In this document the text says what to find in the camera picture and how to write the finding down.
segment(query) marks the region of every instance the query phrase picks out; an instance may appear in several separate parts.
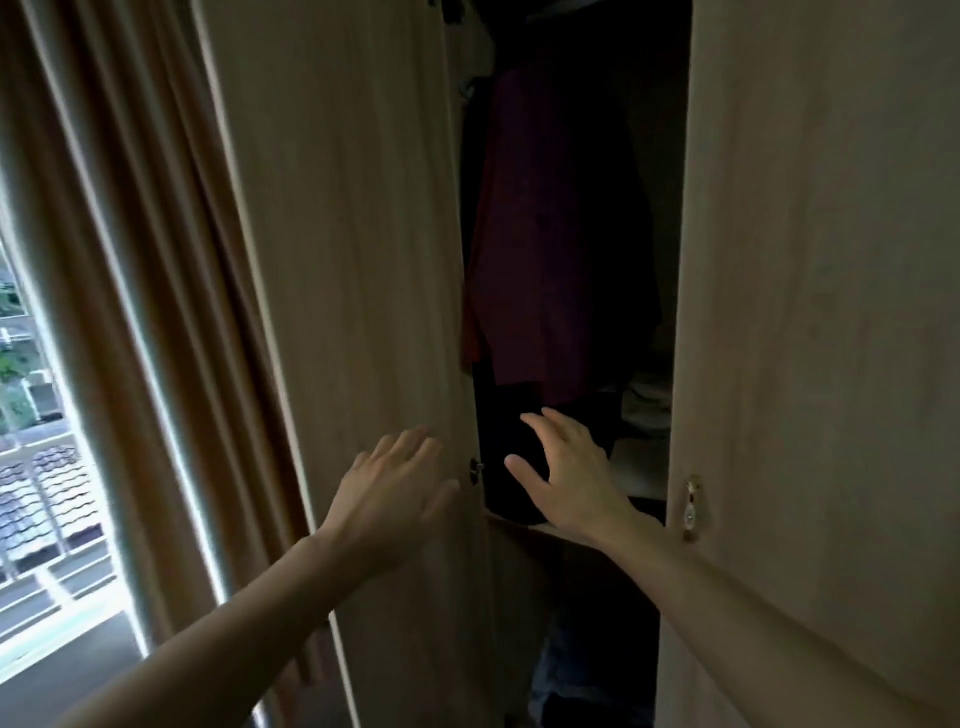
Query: wooden wardrobe door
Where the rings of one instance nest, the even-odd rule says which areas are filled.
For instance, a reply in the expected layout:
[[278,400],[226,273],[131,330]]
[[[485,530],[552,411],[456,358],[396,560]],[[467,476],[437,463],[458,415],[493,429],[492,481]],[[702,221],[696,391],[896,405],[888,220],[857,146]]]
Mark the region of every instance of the wooden wardrobe door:
[[336,612],[359,721],[491,726],[440,10],[425,0],[203,0],[198,12],[316,522],[353,456],[403,427],[430,425],[463,483],[442,538]]
[[[957,27],[697,4],[670,474],[678,531],[705,484],[693,547],[933,703],[960,685]],[[659,726],[743,724],[661,650]]]

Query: curtain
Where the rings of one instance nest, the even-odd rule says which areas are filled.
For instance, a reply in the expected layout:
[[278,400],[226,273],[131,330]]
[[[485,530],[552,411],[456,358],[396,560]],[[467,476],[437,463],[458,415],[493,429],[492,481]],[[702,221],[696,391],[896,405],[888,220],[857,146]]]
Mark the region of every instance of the curtain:
[[307,534],[201,58],[186,2],[0,5],[0,234],[148,651]]

